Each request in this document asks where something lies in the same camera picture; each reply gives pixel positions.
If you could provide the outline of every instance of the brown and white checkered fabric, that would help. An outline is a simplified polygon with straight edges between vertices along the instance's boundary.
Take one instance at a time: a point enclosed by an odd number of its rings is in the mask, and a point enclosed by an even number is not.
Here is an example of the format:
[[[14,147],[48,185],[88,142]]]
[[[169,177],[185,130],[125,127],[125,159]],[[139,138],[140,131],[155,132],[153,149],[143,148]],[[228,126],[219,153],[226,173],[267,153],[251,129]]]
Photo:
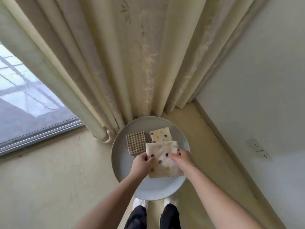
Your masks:
[[[144,132],[136,132],[126,135],[127,147],[129,155],[137,156],[146,152],[146,141]]]

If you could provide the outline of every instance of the white wall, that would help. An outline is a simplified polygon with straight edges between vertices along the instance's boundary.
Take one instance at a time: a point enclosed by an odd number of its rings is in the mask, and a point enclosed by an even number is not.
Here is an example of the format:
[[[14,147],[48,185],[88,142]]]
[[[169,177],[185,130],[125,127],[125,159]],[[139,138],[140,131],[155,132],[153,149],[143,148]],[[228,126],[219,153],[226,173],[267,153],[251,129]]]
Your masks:
[[[304,6],[270,0],[197,96],[288,229],[305,227]]]

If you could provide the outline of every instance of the person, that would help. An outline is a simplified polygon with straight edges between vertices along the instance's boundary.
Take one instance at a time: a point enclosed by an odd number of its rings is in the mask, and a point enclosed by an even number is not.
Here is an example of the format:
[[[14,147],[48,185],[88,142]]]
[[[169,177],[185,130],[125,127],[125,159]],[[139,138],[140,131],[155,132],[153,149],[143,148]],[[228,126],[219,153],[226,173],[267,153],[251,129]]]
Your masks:
[[[179,150],[178,154],[169,154],[185,176],[193,184],[206,212],[216,229],[263,229],[242,206],[220,189],[211,179],[202,173],[188,151]],[[147,154],[138,155],[129,175],[101,200],[92,210],[78,221],[74,229],[117,228],[125,210],[141,181],[152,168],[155,157],[147,159]],[[161,229],[181,229],[177,199],[171,197],[164,200],[164,211],[160,217]],[[125,229],[143,229],[146,224],[145,200],[135,199]]]

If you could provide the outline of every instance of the white shoe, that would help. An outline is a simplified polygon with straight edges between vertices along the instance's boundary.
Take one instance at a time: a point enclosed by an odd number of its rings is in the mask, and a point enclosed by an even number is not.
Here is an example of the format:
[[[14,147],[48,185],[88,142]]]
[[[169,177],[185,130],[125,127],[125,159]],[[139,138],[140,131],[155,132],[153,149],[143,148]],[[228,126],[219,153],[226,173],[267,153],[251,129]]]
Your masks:
[[[163,200],[163,206],[166,207],[167,204],[173,204],[175,207],[178,206],[178,195],[177,193],[174,193],[173,195],[171,196],[168,196],[167,198],[165,198]]]
[[[148,201],[135,198],[134,203],[132,204],[132,209],[135,209],[137,206],[143,206],[146,208],[146,210],[148,210]]]

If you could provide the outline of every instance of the electrical outlet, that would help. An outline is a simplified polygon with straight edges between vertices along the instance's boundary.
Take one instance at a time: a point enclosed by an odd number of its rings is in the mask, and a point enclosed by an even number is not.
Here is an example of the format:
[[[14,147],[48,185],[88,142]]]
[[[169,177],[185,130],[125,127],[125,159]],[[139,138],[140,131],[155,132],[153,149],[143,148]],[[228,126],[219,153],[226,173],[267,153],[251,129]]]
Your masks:
[[[272,158],[268,152],[261,146],[261,144],[254,138],[247,140],[249,148],[256,154],[256,156],[261,157],[267,161],[272,161]]]

